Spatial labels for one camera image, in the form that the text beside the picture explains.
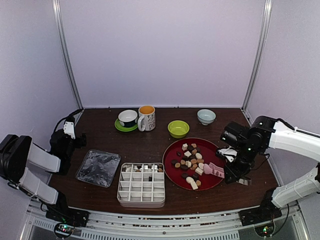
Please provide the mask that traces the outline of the tin lid with rabbit picture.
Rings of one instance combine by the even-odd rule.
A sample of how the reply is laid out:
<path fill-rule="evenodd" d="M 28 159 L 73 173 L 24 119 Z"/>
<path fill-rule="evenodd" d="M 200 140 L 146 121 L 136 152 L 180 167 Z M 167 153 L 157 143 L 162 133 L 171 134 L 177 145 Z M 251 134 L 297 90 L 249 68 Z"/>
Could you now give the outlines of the tin lid with rabbit picture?
<path fill-rule="evenodd" d="M 109 188 L 121 161 L 121 155 L 91 149 L 75 174 L 78 181 Z"/>

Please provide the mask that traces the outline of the pink plastic scoop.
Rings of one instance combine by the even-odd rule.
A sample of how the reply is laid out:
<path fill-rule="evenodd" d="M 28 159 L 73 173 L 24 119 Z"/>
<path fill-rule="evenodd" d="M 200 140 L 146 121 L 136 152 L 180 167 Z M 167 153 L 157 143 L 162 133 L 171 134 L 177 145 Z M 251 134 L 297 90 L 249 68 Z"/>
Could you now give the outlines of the pink plastic scoop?
<path fill-rule="evenodd" d="M 203 165 L 203 171 L 206 175 L 214 175 L 216 177 L 225 178 L 225 171 L 223 167 L 219 167 L 214 163 L 210 162 L 209 164 L 205 163 Z"/>

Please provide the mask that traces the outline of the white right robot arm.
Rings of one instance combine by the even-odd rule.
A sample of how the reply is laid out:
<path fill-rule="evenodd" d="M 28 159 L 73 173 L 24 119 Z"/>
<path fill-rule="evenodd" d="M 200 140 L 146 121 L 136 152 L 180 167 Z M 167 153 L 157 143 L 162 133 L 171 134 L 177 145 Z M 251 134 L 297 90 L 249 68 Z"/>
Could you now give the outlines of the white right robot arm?
<path fill-rule="evenodd" d="M 308 172 L 282 186 L 272 188 L 256 210 L 259 220 L 268 220 L 285 205 L 320 191 L 320 136 L 290 125 L 282 118 L 258 116 L 251 126 L 230 122 L 220 140 L 227 144 L 218 148 L 216 156 L 225 160 L 224 180 L 234 183 L 253 170 L 257 155 L 279 150 L 317 164 Z"/>

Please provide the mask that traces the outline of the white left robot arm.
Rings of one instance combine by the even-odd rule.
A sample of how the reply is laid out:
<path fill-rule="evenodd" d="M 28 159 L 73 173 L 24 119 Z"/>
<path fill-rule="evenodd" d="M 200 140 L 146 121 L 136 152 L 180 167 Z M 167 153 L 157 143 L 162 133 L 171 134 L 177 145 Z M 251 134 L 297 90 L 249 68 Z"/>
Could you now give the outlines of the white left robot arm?
<path fill-rule="evenodd" d="M 9 186 L 46 204 L 61 222 L 67 222 L 74 210 L 68 206 L 66 196 L 34 173 L 39 169 L 65 176 L 71 167 L 75 149 L 87 144 L 85 134 L 76 135 L 73 115 L 62 118 L 58 123 L 63 126 L 54 128 L 49 140 L 50 150 L 34 143 L 31 136 L 8 134 L 0 143 L 0 176 Z"/>

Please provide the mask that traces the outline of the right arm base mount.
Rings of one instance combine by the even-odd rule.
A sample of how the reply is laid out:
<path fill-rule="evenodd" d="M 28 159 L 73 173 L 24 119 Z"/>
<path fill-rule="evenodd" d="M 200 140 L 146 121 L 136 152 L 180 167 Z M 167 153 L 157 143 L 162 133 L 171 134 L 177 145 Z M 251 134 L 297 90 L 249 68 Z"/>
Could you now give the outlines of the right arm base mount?
<path fill-rule="evenodd" d="M 272 195 L 276 188 L 266 191 L 260 206 L 241 210 L 239 218 L 242 226 L 255 225 L 255 233 L 262 238 L 272 237 L 276 231 L 274 219 L 282 216 L 280 208 L 272 203 Z"/>

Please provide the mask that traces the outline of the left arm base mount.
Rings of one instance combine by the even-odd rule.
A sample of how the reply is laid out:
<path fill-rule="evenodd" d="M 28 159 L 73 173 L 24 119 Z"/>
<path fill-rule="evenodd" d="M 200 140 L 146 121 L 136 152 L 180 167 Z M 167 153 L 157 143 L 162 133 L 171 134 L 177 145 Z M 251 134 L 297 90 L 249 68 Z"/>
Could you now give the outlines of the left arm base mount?
<path fill-rule="evenodd" d="M 87 226 L 90 213 L 69 207 L 63 193 L 58 194 L 55 204 L 42 202 L 41 205 L 47 208 L 45 217 L 57 222 L 53 227 L 53 233 L 59 239 L 65 240 L 73 234 L 76 228 Z"/>

